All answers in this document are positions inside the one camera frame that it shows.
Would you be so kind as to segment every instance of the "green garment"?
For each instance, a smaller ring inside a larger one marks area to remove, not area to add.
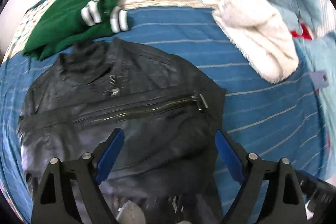
[[[56,0],[33,29],[23,54],[44,60],[76,42],[128,30],[117,0]]]

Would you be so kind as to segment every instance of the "clothing tag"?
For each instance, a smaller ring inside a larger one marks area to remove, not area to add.
[[[315,90],[326,88],[329,86],[325,71],[312,71],[309,74],[311,80],[313,81]]]

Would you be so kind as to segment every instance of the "black leather jacket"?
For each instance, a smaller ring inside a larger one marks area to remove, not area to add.
[[[91,152],[116,127],[125,145],[100,189],[114,214],[127,200],[150,223],[219,223],[214,132],[225,90],[191,63],[154,47],[115,39],[60,54],[25,98],[18,136],[29,190],[53,157]],[[82,220],[87,215],[74,195]],[[177,216],[171,200],[183,197]]]

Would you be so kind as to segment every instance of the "blue striped bedsheet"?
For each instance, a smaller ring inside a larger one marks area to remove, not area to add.
[[[131,30],[116,37],[179,55],[227,89],[222,127],[248,152],[276,161],[285,156],[295,168],[324,177],[328,158],[325,126],[300,52],[298,69],[285,81],[272,85],[230,43],[213,20],[211,9],[147,7],[130,10],[128,16]],[[112,37],[102,39],[110,41]],[[18,117],[29,86],[56,58],[37,62],[18,53],[0,68],[0,181],[26,222],[30,221],[32,200],[21,167]],[[215,179],[226,212],[239,185],[221,159],[216,163]],[[254,218],[266,186],[263,183]]]

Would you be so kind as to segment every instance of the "cream fluffy clothing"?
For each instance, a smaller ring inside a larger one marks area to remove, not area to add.
[[[282,81],[298,67],[292,35],[278,10],[267,0],[222,0],[212,15],[268,82]]]

